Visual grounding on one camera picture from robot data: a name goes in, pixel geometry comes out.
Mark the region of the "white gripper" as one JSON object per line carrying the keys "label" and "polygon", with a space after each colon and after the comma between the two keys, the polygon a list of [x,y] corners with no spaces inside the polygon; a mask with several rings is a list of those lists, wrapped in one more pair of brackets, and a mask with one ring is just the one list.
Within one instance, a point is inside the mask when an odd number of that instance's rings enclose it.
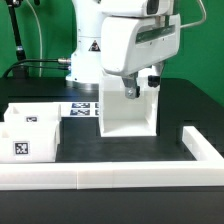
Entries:
{"label": "white gripper", "polygon": [[108,74],[126,76],[122,78],[125,96],[135,99],[140,96],[135,72],[152,65],[148,86],[158,87],[165,66],[161,61],[176,55],[179,43],[179,14],[150,18],[107,17],[101,32],[101,65]]}

